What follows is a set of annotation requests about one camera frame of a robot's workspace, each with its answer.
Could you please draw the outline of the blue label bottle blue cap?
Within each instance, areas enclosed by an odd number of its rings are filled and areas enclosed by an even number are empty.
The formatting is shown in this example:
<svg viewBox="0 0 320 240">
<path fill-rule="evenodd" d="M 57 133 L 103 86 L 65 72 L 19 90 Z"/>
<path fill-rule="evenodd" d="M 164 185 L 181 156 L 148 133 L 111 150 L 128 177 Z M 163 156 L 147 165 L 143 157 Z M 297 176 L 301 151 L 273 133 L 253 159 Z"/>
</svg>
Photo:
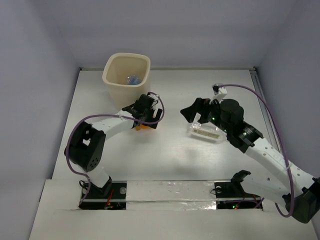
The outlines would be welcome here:
<svg viewBox="0 0 320 240">
<path fill-rule="evenodd" d="M 126 82 L 128 85 L 139 85 L 142 80 L 137 74 L 130 74 L 127 76 Z"/>
</svg>

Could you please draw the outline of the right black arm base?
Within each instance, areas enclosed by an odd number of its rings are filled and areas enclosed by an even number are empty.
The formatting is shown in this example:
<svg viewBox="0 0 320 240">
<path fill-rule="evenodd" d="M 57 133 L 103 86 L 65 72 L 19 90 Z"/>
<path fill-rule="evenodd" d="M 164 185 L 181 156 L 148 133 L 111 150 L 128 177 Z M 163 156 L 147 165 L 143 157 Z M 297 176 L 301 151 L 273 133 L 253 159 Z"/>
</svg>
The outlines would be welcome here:
<svg viewBox="0 0 320 240">
<path fill-rule="evenodd" d="M 244 178 L 250 174 L 247 170 L 241 170 L 235 173 L 230 180 L 214 183 L 210 194 L 216 197 L 216 208 L 218 210 L 263 210 L 263 199 L 253 193 L 245 192 L 241 186 Z"/>
</svg>

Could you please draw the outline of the large clear square bottle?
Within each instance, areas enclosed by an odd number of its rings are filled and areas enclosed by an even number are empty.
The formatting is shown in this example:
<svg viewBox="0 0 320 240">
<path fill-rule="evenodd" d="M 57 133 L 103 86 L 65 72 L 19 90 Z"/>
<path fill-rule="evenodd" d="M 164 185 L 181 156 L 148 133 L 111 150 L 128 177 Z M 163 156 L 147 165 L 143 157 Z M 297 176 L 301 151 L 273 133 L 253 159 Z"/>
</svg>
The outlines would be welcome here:
<svg viewBox="0 0 320 240">
<path fill-rule="evenodd" d="M 226 140 L 225 133 L 218 127 L 209 124 L 200 124 L 198 122 L 190 123 L 187 133 L 190 137 L 215 143 L 221 143 Z"/>
</svg>

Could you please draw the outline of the small orange juice bottle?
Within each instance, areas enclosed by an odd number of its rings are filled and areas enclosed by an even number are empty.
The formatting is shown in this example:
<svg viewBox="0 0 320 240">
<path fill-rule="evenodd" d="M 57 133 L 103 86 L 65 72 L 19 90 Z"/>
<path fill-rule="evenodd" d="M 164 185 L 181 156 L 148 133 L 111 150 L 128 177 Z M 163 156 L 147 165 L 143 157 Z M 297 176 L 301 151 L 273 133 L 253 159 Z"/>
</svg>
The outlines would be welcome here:
<svg viewBox="0 0 320 240">
<path fill-rule="evenodd" d="M 136 131 L 142 131 L 142 130 L 153 130 L 154 128 L 150 127 L 149 125 L 144 125 L 142 123 L 138 123 L 134 129 Z"/>
</svg>

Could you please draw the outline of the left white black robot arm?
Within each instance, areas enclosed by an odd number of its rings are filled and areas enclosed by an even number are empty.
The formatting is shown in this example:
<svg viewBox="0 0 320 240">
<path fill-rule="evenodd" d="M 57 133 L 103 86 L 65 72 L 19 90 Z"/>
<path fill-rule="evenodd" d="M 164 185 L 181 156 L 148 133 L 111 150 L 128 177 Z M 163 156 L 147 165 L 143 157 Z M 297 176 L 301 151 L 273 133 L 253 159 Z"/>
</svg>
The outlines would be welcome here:
<svg viewBox="0 0 320 240">
<path fill-rule="evenodd" d="M 156 129 L 164 115 L 160 96 L 148 92 L 116 114 L 95 114 L 80 120 L 69 135 L 64 155 L 70 171 L 87 179 L 86 192 L 93 189 L 101 198 L 110 194 L 112 179 L 99 166 L 107 140 L 139 126 Z"/>
</svg>

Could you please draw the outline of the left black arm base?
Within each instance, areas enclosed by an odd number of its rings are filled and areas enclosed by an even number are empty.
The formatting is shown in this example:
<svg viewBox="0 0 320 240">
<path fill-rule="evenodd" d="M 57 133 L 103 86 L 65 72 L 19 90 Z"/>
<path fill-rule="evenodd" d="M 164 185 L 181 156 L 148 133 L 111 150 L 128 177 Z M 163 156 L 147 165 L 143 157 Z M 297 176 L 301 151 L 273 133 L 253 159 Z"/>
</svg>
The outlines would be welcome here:
<svg viewBox="0 0 320 240">
<path fill-rule="evenodd" d="M 81 210 L 125 210 L 127 207 L 127 181 L 108 180 L 102 188 L 93 183 L 88 190 L 89 183 L 79 181 L 81 196 L 79 208 Z"/>
</svg>

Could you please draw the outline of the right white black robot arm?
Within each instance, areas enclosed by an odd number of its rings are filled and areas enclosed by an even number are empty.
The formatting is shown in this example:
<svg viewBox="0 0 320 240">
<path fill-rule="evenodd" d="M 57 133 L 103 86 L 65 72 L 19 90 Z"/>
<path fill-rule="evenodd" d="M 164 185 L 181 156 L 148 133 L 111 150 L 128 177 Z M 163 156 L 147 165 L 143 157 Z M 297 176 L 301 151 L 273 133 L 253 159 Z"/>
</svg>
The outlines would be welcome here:
<svg viewBox="0 0 320 240">
<path fill-rule="evenodd" d="M 197 98 L 180 113 L 188 123 L 196 114 L 199 122 L 212 123 L 226 133 L 227 141 L 245 155 L 256 160 L 271 173 L 268 179 L 258 180 L 241 170 L 233 175 L 230 190 L 235 196 L 254 193 L 282 206 L 298 222 L 307 224 L 320 210 L 320 180 L 292 162 L 285 163 L 263 134 L 244 121 L 244 109 L 234 99 L 222 101 Z"/>
</svg>

